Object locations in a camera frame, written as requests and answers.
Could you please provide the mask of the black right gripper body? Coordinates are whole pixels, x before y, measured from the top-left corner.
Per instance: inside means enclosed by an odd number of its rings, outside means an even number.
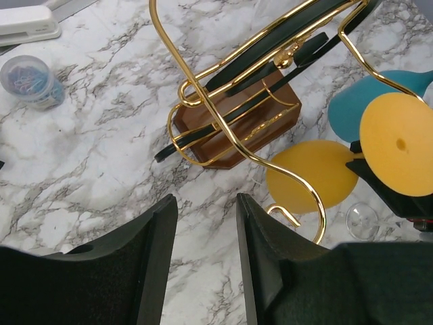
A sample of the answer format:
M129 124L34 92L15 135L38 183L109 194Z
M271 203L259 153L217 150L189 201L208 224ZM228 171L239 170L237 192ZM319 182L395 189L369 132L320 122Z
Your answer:
M423 242L433 242L433 225L431 219L412 219L413 227L419 232Z

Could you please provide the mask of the white whiteboard eraser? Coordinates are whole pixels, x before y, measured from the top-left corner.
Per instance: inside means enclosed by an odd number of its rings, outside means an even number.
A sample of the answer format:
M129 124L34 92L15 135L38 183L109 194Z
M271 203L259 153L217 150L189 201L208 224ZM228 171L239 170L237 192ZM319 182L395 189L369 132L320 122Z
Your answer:
M53 12L44 5L1 10L1 46L55 39L61 28Z

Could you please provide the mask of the yellow plastic wine glass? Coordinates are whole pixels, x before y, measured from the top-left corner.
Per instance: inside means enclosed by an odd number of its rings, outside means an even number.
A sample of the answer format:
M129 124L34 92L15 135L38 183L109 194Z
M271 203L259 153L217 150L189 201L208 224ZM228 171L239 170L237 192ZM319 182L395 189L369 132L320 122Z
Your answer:
M432 109L410 95L386 93L368 104L359 140L349 147L309 140L271 161L308 181L328 209L345 200L361 179L346 167L355 158L364 158L374 175L399 194L432 195Z

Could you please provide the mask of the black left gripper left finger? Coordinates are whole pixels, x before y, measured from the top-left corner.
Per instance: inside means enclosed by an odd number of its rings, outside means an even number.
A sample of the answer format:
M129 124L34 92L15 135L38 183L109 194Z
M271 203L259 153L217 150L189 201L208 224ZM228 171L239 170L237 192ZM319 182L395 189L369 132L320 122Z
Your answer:
M48 324L159 324L177 227L169 194L140 216L46 258Z

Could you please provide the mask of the small clear blue cup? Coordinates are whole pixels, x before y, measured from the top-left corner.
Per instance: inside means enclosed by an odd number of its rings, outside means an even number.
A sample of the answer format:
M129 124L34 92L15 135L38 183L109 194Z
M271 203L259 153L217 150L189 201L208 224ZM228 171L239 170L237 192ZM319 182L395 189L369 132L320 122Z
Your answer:
M45 111L64 102L65 90L44 61L16 56L1 67L1 85L28 107Z

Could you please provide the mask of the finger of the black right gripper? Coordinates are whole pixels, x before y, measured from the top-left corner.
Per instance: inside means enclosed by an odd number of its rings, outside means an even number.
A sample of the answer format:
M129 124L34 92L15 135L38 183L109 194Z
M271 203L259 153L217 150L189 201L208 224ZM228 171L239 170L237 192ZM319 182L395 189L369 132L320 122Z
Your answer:
M391 190L374 175L364 158L347 162L346 167L358 175L398 217L431 217L432 195L411 197Z

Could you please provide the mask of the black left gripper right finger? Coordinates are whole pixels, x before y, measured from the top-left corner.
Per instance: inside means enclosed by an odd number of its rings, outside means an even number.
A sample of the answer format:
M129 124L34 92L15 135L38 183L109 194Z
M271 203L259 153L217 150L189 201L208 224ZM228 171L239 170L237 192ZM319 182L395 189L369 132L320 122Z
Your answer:
M333 251L280 223L251 197L236 198L248 324L333 324L326 266Z

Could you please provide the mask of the blue plastic wine glass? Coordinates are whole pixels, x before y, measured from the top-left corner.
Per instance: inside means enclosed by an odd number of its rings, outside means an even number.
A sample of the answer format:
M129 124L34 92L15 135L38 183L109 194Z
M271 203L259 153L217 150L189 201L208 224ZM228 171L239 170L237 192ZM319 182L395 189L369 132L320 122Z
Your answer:
M407 70L385 70L381 74L423 97L432 83L432 71L411 72ZM368 104L380 95L395 92L368 75L335 95L328 108L328 120L334 133L346 142L359 140L359 125Z

